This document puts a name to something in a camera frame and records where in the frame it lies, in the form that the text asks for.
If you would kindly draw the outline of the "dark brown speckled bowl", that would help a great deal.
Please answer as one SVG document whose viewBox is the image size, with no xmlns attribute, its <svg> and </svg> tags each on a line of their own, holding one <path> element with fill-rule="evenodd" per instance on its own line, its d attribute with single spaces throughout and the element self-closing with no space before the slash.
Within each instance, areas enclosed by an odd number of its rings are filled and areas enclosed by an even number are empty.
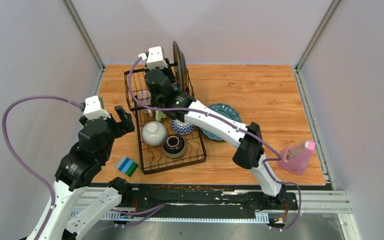
<svg viewBox="0 0 384 240">
<path fill-rule="evenodd" d="M 162 141 L 162 152 L 171 159 L 180 158 L 186 152 L 185 140 L 178 134 L 171 134 Z"/>
</svg>

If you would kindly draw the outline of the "black rimmed white plate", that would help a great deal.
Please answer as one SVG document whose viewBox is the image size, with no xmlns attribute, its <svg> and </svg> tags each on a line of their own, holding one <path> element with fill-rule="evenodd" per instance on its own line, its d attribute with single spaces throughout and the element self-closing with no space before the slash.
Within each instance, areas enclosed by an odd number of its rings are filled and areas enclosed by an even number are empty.
<svg viewBox="0 0 384 240">
<path fill-rule="evenodd" d="M 190 88 L 189 88 L 189 82 L 188 82 L 188 69 L 187 69 L 185 56 L 176 41 L 173 41 L 172 48 L 173 48 L 173 60 L 174 60 L 174 63 L 176 64 L 174 70 L 175 70 L 175 77 L 176 77 L 178 89 L 182 92 L 189 94 Z"/>
</svg>

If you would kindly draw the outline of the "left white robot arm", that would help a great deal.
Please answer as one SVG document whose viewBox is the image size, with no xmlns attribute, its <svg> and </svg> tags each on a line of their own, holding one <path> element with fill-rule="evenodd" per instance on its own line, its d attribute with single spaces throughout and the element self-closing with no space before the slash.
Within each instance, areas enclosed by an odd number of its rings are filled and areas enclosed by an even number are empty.
<svg viewBox="0 0 384 240">
<path fill-rule="evenodd" d="M 112 116 L 92 120 L 82 116 L 79 119 L 83 128 L 77 135 L 78 141 L 61 159 L 55 173 L 55 201 L 47 204 L 51 213 L 43 212 L 31 234 L 26 236 L 27 240 L 80 240 L 106 212 L 118 205 L 126 207 L 132 203 L 133 186 L 125 179 L 115 177 L 88 207 L 70 218 L 78 200 L 109 160 L 115 139 L 135 130 L 132 115 L 122 106 L 114 109 L 120 122 Z"/>
</svg>

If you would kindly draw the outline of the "dark teal scalloped plate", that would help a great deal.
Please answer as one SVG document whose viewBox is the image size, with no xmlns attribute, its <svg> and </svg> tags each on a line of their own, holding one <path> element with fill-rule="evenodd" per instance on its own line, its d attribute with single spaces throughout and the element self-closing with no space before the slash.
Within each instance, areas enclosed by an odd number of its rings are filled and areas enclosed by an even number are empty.
<svg viewBox="0 0 384 240">
<path fill-rule="evenodd" d="M 213 110 L 214 112 L 230 119 L 230 120 L 233 120 L 233 121 L 239 122 L 239 123 L 242 122 L 239 113 L 233 107 L 231 107 L 230 105 L 228 105 L 226 103 L 214 103 L 214 104 L 209 105 L 208 108 Z M 201 129 L 201 131 L 203 132 L 203 134 L 208 139 L 210 139 L 212 141 L 216 141 L 216 142 L 223 142 L 224 141 L 221 137 L 217 136 L 216 134 L 214 134 L 208 130 Z"/>
</svg>

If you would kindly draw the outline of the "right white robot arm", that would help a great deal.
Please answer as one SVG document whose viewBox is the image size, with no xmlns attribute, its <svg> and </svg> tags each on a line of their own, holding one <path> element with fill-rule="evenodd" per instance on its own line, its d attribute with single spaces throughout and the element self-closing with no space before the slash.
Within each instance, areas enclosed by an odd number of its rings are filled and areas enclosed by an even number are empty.
<svg viewBox="0 0 384 240">
<path fill-rule="evenodd" d="M 229 143 L 236 152 L 232 158 L 239 167 L 250 170 L 257 179 L 266 204 L 278 209 L 286 201 L 286 187 L 269 165 L 265 149 L 272 147 L 263 141 L 260 126 L 247 125 L 229 119 L 205 106 L 193 96 L 175 90 L 168 67 L 145 66 L 145 83 L 151 94 L 150 109 L 162 111 L 168 118 L 207 130 Z"/>
</svg>

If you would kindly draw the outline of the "pink ceramic mug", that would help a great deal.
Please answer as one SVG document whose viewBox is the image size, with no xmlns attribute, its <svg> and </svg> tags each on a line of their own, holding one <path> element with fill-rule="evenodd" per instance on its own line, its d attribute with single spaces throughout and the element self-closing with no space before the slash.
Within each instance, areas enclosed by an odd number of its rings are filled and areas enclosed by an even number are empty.
<svg viewBox="0 0 384 240">
<path fill-rule="evenodd" d="M 144 105 L 151 105 L 151 93 L 147 89 L 143 89 L 137 92 L 137 99 L 140 103 Z M 144 108 L 141 110 L 143 114 L 149 115 L 150 117 L 154 116 L 154 112 L 151 109 Z"/>
</svg>

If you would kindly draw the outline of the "white black bowl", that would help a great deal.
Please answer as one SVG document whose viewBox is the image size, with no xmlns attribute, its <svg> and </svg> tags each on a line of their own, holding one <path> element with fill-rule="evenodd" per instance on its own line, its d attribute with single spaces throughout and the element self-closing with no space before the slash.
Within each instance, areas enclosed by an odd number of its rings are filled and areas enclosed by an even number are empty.
<svg viewBox="0 0 384 240">
<path fill-rule="evenodd" d="M 190 123 L 181 122 L 180 120 L 173 119 L 171 121 L 171 128 L 178 135 L 188 135 L 192 133 L 195 126 Z"/>
</svg>

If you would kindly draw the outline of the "white ribbed bowl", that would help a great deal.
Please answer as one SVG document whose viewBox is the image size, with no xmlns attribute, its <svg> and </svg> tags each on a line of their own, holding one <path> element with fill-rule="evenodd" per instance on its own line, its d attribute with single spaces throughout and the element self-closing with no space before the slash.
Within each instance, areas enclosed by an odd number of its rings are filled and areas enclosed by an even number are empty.
<svg viewBox="0 0 384 240">
<path fill-rule="evenodd" d="M 141 131 L 143 141 L 151 147 L 160 146 L 167 135 L 166 127 L 158 121 L 146 123 Z"/>
</svg>

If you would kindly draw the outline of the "light green mug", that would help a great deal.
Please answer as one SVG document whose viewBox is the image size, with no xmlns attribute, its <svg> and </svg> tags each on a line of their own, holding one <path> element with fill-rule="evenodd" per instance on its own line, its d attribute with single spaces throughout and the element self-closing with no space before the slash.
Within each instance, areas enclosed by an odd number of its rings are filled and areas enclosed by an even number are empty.
<svg viewBox="0 0 384 240">
<path fill-rule="evenodd" d="M 160 110 L 155 111 L 155 120 L 157 122 L 161 122 L 162 120 L 164 120 L 166 118 L 167 118 L 166 114 L 163 113 L 162 111 L 160 111 Z"/>
</svg>

